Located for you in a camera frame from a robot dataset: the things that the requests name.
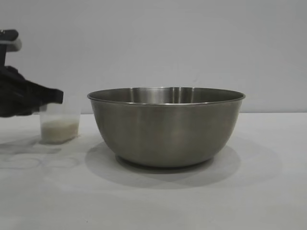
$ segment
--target white tabletop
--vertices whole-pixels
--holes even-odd
[[[1,230],[305,230],[307,114],[241,114],[227,146],[190,170],[118,162],[93,115],[44,146],[39,117],[0,119]]]

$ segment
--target stainless steel bowl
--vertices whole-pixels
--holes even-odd
[[[92,92],[99,131],[121,158],[182,167],[212,158],[235,127],[244,94],[205,88],[125,88]]]

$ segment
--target black glove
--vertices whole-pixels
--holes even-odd
[[[63,91],[26,80],[18,70],[0,66],[0,117],[31,115],[49,103],[63,103]]]

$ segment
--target bowl base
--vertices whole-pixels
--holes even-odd
[[[194,168],[198,168],[204,165],[209,165],[213,162],[213,157],[205,160],[203,162],[199,162],[196,164],[191,164],[191,165],[186,165],[186,166],[178,166],[178,167],[155,167],[155,166],[148,166],[148,165],[143,165],[143,164],[137,164],[131,161],[128,161],[120,156],[116,156],[116,160],[118,161],[119,164],[123,165],[123,166],[130,166],[136,169],[141,169],[141,170],[157,170],[157,171],[176,171],[176,170],[189,170],[189,169],[194,169]]]

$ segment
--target bowl rim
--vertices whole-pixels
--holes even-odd
[[[125,90],[125,89],[171,89],[171,88],[189,88],[189,89],[201,89],[201,90],[217,90],[217,91],[224,91],[224,92],[232,92],[232,93],[237,93],[238,98],[231,99],[231,100],[224,100],[224,101],[215,101],[215,102],[199,102],[199,103],[138,103],[138,102],[121,102],[121,101],[110,101],[110,100],[104,100],[104,99],[99,99],[93,97],[93,94],[102,92],[102,91],[111,91],[111,90]],[[230,103],[230,102],[236,102],[236,101],[241,101],[245,98],[245,94],[238,92],[238,91],[233,91],[233,90],[225,90],[225,89],[216,89],[216,88],[202,88],[202,87],[130,87],[130,88],[115,88],[115,89],[106,89],[106,90],[98,90],[91,92],[87,94],[87,98],[93,101],[99,101],[99,102],[105,102],[105,103],[111,103],[111,104],[126,104],[126,105],[148,105],[148,106],[188,106],[188,105],[206,105],[206,104],[220,104],[220,103]]]

